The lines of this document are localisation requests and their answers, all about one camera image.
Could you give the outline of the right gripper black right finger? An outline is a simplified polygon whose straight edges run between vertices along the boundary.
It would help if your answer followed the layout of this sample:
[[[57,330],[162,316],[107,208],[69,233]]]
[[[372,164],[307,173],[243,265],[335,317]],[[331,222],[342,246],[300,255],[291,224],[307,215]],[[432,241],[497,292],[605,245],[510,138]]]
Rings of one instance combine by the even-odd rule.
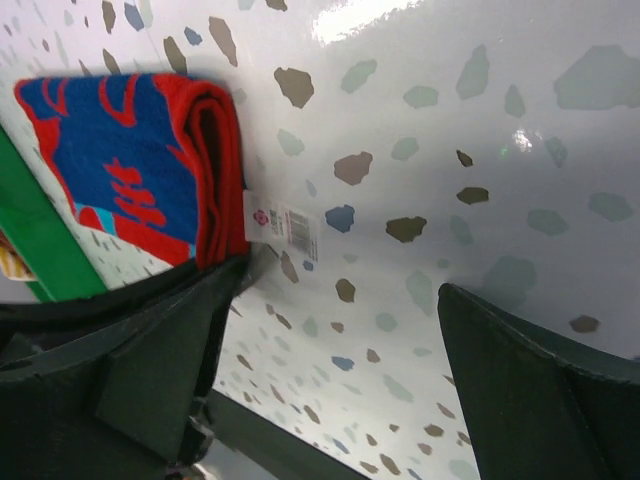
[[[638,478],[638,362],[450,283],[437,309],[481,478]]]

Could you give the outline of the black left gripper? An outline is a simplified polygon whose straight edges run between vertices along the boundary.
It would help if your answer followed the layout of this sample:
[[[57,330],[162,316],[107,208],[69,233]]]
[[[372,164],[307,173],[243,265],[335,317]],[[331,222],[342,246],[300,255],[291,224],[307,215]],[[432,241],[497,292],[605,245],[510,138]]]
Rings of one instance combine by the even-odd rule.
[[[142,281],[105,293],[39,304],[3,304],[1,338],[11,339],[21,333],[70,332],[136,312],[154,302],[182,293],[206,280],[221,281],[235,292],[246,275],[249,257],[232,256],[205,270],[193,260]]]

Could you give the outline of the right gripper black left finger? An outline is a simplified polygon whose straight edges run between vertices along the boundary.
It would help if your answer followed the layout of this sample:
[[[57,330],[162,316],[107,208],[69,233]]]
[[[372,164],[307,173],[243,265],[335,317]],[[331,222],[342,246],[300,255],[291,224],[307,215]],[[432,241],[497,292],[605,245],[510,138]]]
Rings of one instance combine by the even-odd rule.
[[[109,321],[1,338],[5,479],[171,479],[213,438],[231,303],[206,280]]]

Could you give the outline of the red patterned towel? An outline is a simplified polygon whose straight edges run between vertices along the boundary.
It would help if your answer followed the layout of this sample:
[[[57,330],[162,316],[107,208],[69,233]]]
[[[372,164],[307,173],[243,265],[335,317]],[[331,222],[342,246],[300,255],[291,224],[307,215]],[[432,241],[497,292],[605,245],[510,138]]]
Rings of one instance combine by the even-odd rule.
[[[177,266],[280,241],[316,260],[317,225],[247,190],[231,95],[169,73],[19,81],[18,104],[74,219]]]

